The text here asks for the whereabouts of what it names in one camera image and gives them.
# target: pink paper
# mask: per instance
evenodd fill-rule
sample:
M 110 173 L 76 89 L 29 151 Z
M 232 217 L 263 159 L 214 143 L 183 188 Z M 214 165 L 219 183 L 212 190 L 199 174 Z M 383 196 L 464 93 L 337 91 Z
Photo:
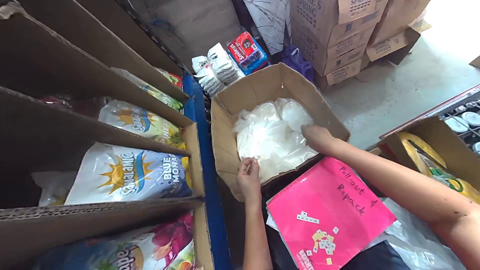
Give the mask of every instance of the pink paper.
M 332 157 L 325 157 L 275 195 L 267 208 L 297 266 L 304 270 L 340 269 L 396 220 L 349 166 Z M 302 212 L 319 224 L 298 220 Z M 334 238 L 332 255 L 320 248 L 313 252 L 317 230 Z

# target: blue metal shelf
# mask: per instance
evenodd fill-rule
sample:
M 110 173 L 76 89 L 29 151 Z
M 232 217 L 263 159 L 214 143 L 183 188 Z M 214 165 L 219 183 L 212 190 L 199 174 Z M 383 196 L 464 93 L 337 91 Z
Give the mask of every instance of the blue metal shelf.
M 210 244 L 215 268 L 231 270 L 230 254 L 228 251 L 227 232 L 223 219 L 220 195 L 216 185 L 215 161 L 207 124 L 203 91 L 193 76 L 187 72 L 183 75 L 183 91 L 191 96 L 184 104 L 184 114 L 192 121 L 197 122 L 200 156 L 205 185 L 205 204 L 207 211 Z

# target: purple plastic bag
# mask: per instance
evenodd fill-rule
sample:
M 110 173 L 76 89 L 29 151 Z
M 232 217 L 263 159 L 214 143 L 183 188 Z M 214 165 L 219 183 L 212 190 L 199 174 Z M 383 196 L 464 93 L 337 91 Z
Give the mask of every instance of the purple plastic bag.
M 303 54 L 296 46 L 290 45 L 282 52 L 282 62 L 301 73 L 307 80 L 313 83 L 315 70 L 312 65 L 303 58 Z

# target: white plastic bag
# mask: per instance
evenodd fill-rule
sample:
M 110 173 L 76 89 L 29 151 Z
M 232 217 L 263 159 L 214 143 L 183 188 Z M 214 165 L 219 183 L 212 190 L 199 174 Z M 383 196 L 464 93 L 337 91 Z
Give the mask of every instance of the white plastic bag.
M 240 159 L 258 159 L 261 182 L 295 169 L 318 154 L 305 145 L 301 133 L 301 125 L 309 123 L 313 119 L 292 99 L 278 98 L 251 112 L 240 111 L 233 128 Z
M 38 206 L 63 205 L 77 172 L 33 172 L 32 178 L 42 188 Z
M 212 71 L 219 81 L 229 84 L 239 79 L 237 64 L 232 62 L 220 43 L 208 50 L 207 57 Z
M 452 250 L 442 245 L 424 222 L 391 199 L 385 200 L 384 204 L 397 218 L 385 230 L 385 239 L 411 270 L 465 269 Z
M 198 83 L 200 86 L 211 96 L 215 93 L 223 90 L 225 84 L 220 82 L 212 70 L 208 62 L 208 58 L 205 56 L 197 56 L 192 58 L 193 70 L 197 73 L 194 75 L 199 78 Z
M 65 205 L 191 195 L 188 157 L 95 143 L 85 153 Z

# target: hand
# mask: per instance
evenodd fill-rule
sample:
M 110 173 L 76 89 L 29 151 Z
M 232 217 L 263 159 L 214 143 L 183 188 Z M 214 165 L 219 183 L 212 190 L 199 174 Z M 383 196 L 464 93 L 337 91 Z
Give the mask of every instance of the hand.
M 328 129 L 308 124 L 301 126 L 301 132 L 303 137 L 307 139 L 307 145 L 313 150 L 328 156 L 333 155 L 332 152 L 338 143 L 338 139 L 334 138 Z
M 262 203 L 259 170 L 260 166 L 256 159 L 246 158 L 240 162 L 237 183 L 245 197 L 245 204 L 260 205 Z

